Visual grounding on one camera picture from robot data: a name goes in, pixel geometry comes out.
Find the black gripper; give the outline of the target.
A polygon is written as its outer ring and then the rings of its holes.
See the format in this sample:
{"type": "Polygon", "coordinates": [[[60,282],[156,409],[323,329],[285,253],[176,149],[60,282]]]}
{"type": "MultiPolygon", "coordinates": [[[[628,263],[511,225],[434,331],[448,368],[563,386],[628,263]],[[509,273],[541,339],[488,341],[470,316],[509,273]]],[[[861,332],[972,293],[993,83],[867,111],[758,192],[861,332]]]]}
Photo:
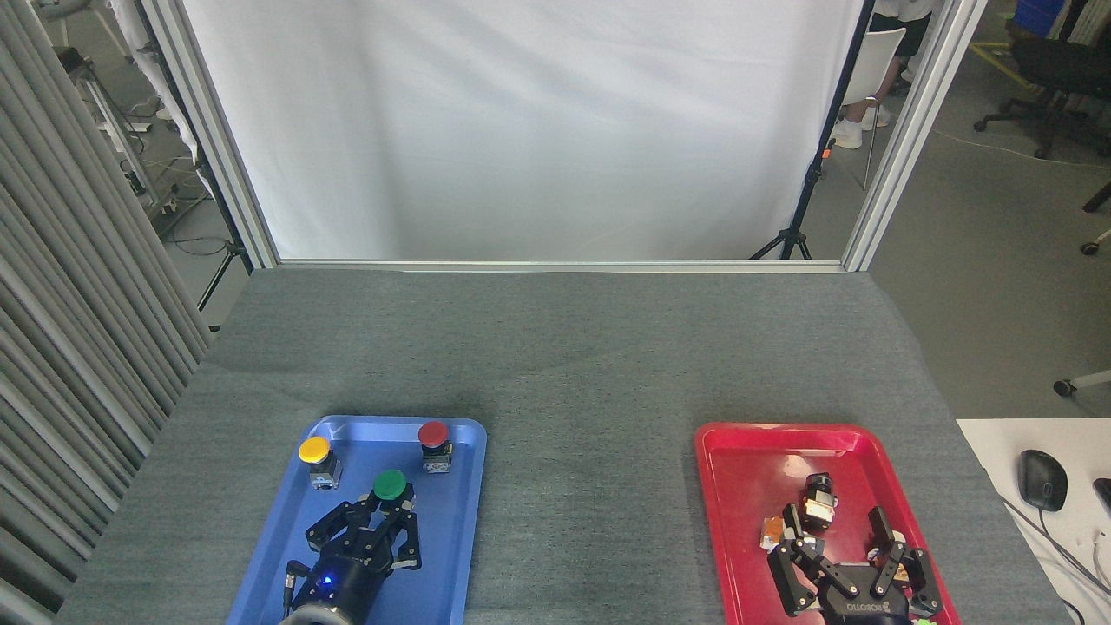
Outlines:
{"type": "Polygon", "coordinates": [[[911,624],[945,611],[928,550],[897,537],[884,508],[868,513],[877,569],[869,564],[834,564],[817,543],[803,538],[795,503],[782,510],[783,538],[767,554],[785,615],[821,609],[825,624],[911,624]],[[850,587],[857,587],[850,596],[850,587]]]}
{"type": "Polygon", "coordinates": [[[321,555],[291,599],[293,622],[366,622],[393,569],[422,567],[414,498],[386,501],[366,493],[356,503],[338,503],[306,530],[306,541],[321,555]],[[377,510],[383,518],[374,534],[358,531],[356,538],[334,540],[368,527],[377,510]]]}

